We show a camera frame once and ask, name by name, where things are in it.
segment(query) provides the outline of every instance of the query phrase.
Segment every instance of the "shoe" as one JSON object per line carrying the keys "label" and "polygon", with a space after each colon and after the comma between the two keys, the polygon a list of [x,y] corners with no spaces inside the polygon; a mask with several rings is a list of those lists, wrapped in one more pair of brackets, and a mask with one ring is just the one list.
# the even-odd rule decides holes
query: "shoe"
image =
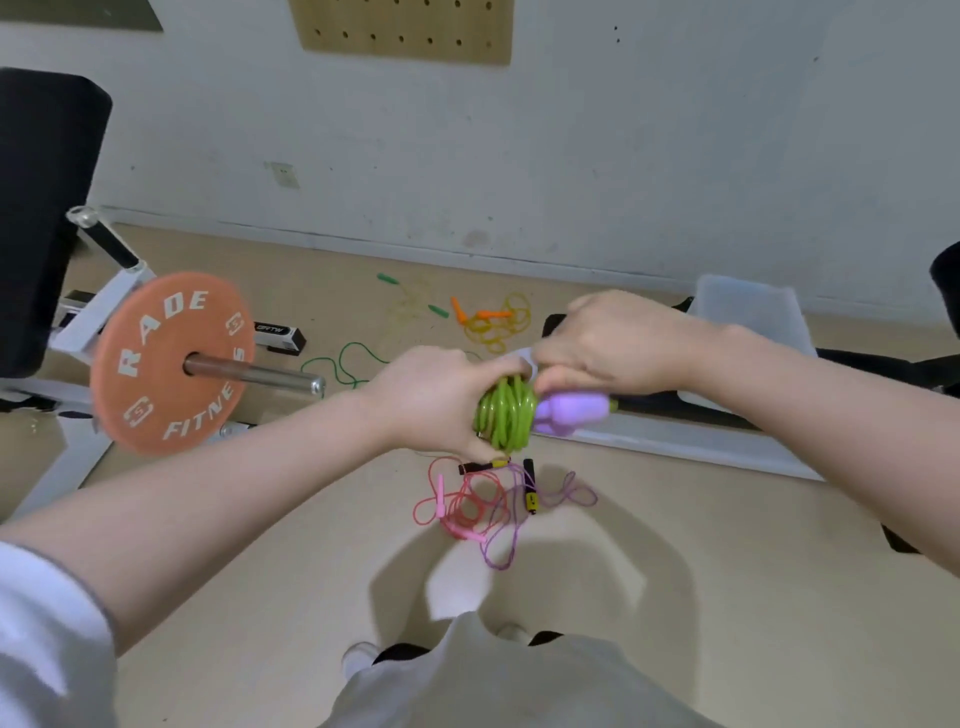
{"label": "shoe", "polygon": [[496,631],[496,636],[507,642],[529,644],[530,635],[518,624],[504,624]]}
{"label": "shoe", "polygon": [[380,655],[381,651],[375,644],[357,643],[344,652],[344,656],[340,660],[340,669],[343,671],[347,682],[360,670],[372,667],[373,661]]}

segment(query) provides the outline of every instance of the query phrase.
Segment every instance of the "beige floor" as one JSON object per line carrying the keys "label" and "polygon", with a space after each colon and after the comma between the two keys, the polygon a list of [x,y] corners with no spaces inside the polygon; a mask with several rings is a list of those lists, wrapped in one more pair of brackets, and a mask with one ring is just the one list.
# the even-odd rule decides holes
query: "beige floor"
{"label": "beige floor", "polygon": [[[525,293],[535,324],[511,341],[524,346],[548,313],[589,290],[124,233],[160,273],[189,268],[232,279],[257,319],[300,326],[309,356],[336,355],[352,340],[384,358],[421,343],[476,350],[452,320],[426,309],[448,307],[451,293],[468,308]],[[378,281],[380,271],[404,287]],[[110,273],[86,255],[72,265],[68,287],[89,290]],[[918,358],[958,348],[945,329],[810,324],[820,346]],[[356,374],[376,373],[375,362],[354,354]],[[278,366],[302,360],[262,357]],[[53,356],[43,373],[84,376]],[[263,422],[299,405],[250,393],[237,414]],[[56,453],[52,425],[35,415],[0,419],[0,511],[15,506]],[[614,640],[678,697],[730,726],[955,723],[960,585],[921,557],[890,551],[876,522],[829,486],[538,438],[527,454],[545,483],[575,470],[600,504],[537,516],[514,567],[494,573],[474,546],[411,521],[413,503],[429,494],[429,461],[410,452],[381,457],[278,524],[121,661],[121,724],[312,728],[342,688],[346,646],[433,643],[467,609],[479,609],[489,626],[511,620]],[[136,463],[114,449],[93,480]]]}

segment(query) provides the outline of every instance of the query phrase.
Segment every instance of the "black pants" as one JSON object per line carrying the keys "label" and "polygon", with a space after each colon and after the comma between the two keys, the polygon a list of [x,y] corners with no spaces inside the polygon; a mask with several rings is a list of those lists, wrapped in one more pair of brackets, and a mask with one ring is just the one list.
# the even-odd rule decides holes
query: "black pants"
{"label": "black pants", "polygon": [[[533,640],[530,641],[531,647],[536,647],[539,644],[552,643],[558,637],[563,635],[560,632],[538,632]],[[394,644],[391,647],[387,647],[383,652],[380,653],[380,656],[373,661],[373,664],[387,662],[393,660],[394,662],[405,662],[407,660],[414,660],[418,657],[422,657],[427,652],[429,652],[426,647],[420,647],[417,644],[408,644],[408,643],[399,643]]]}

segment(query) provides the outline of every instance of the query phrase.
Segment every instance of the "white sleeve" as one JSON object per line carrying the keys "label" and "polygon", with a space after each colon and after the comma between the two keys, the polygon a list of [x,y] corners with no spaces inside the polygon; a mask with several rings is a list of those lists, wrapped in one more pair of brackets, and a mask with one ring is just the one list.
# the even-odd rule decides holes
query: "white sleeve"
{"label": "white sleeve", "polygon": [[0,543],[0,726],[115,726],[107,619],[68,573]]}

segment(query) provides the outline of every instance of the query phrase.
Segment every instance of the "white shirt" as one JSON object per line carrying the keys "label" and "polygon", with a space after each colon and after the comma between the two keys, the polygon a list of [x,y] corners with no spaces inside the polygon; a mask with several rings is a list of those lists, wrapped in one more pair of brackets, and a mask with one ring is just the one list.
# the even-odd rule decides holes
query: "white shirt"
{"label": "white shirt", "polygon": [[[93,598],[46,559],[0,543],[0,726],[115,726],[115,682],[113,640]],[[429,654],[355,675],[324,726],[715,728],[614,644],[561,637],[528,647],[498,639],[474,613]]]}

